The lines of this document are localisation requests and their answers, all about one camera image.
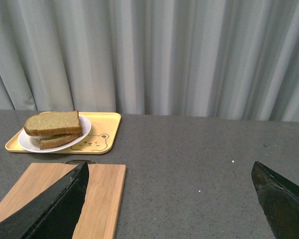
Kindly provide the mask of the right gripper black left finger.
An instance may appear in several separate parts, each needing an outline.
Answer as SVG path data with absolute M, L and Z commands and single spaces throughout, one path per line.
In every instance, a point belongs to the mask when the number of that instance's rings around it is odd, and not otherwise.
M 0 222 L 0 239 L 70 239 L 79 221 L 89 181 L 87 162 Z

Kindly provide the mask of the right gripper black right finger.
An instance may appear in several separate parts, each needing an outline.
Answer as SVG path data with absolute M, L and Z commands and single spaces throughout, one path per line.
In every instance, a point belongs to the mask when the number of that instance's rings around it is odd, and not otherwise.
M 258 161 L 251 177 L 275 238 L 299 239 L 299 186 Z

